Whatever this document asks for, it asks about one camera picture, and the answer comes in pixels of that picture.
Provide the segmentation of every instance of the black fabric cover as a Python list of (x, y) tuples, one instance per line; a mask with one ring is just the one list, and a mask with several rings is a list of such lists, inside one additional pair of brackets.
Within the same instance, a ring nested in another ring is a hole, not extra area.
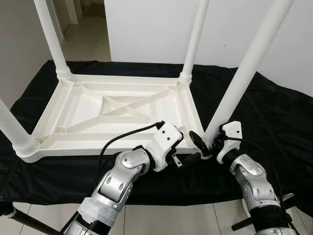
[[(178, 77), (182, 65), (141, 63), (68, 62), (73, 73)], [(208, 126), (236, 69), (198, 66), (193, 70), (191, 92), (201, 123)], [(11, 111), (31, 133), (58, 83), (48, 61), (31, 81)], [(231, 120), (239, 120), (243, 137), (264, 148), (273, 159), (283, 193), (313, 193), (313, 98), (280, 87), (256, 73)], [(0, 197), (32, 204), (80, 203), (90, 191), (97, 156), (46, 157), (32, 164), (21, 161), (0, 133)], [(273, 173), (257, 148), (242, 149)], [(105, 165), (105, 171), (113, 161)], [(134, 184), (128, 204), (192, 205), (241, 198), (241, 190), (224, 165), (215, 159), (201, 161), (184, 173), (169, 167), (150, 172)]]

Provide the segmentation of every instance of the white wall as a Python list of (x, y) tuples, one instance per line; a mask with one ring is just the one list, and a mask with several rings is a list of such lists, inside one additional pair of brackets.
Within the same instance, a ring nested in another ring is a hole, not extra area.
[(1, 0), (0, 97), (8, 107), (50, 57), (33, 0)]
[[(198, 1), (105, 0), (112, 60), (183, 63)], [(211, 0), (196, 64), (237, 67), (272, 2)], [(310, 95), (312, 8), (312, 0), (295, 0), (258, 70)]]

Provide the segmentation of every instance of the white cylindrical leg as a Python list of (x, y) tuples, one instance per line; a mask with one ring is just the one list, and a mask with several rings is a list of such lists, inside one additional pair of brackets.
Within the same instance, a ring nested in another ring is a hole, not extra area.
[(40, 23), (45, 33), (45, 38), (48, 42), (48, 46), (56, 66), (57, 77), (59, 79), (73, 80), (73, 75), (65, 62), (65, 58), (59, 44), (58, 36), (53, 26), (47, 3), (45, 0), (34, 0), (34, 2)]
[(191, 32), (191, 37), (188, 45), (187, 55), (185, 58), (184, 67), (179, 76), (179, 82), (182, 83), (190, 83), (191, 82), (191, 72), (194, 66), (195, 57), (198, 49), (198, 44), (200, 40), (200, 36), (203, 29), (203, 24), (205, 20), (205, 15), (207, 12), (207, 7), (209, 5), (210, 0), (200, 0), (196, 18), (194, 22), (194, 26)]
[(237, 107), (292, 3), (293, 0), (275, 0), (269, 9), (205, 131), (203, 139), (208, 146), (217, 136), (219, 126), (228, 122)]
[(20, 157), (34, 153), (39, 146), (39, 142), (24, 130), (1, 99), (0, 130), (11, 141), (14, 150)]

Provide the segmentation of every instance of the tiled floor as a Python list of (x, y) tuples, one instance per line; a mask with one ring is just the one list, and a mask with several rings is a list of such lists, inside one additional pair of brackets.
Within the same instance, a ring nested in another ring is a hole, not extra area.
[(71, 24), (64, 33), (62, 49), (70, 61), (111, 61), (106, 18), (84, 17)]
[[(16, 208), (60, 230), (77, 210), (78, 204), (53, 206), (15, 203)], [(291, 209), (293, 223), (301, 235), (313, 235), (313, 219), (296, 208)], [(253, 235), (248, 226), (236, 232), (231, 225), (245, 219), (239, 200), (188, 206), (125, 206), (110, 235)], [(10, 219), (0, 219), (2, 232), (10, 235), (43, 235)]]

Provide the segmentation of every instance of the black backdrop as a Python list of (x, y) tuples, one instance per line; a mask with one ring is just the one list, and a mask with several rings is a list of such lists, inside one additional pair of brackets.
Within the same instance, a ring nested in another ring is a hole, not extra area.
[[(182, 65), (117, 62), (68, 62), (73, 73), (178, 77)], [(192, 96), (204, 129), (208, 126), (236, 69), (194, 66)], [(58, 83), (48, 61), (11, 111), (31, 133)], [(239, 120), (243, 137), (263, 147), (273, 159), (284, 193), (303, 202), (313, 193), (313, 98), (280, 87), (256, 73), (231, 120)], [(273, 174), (256, 148), (242, 149)], [(46, 157), (32, 164), (21, 161), (0, 133), (0, 198), (32, 204), (80, 203), (90, 191), (97, 156)], [(105, 165), (105, 170), (113, 161)], [(192, 205), (241, 198), (241, 191), (224, 165), (201, 161), (183, 174), (172, 168), (151, 172), (134, 184), (128, 204)]]

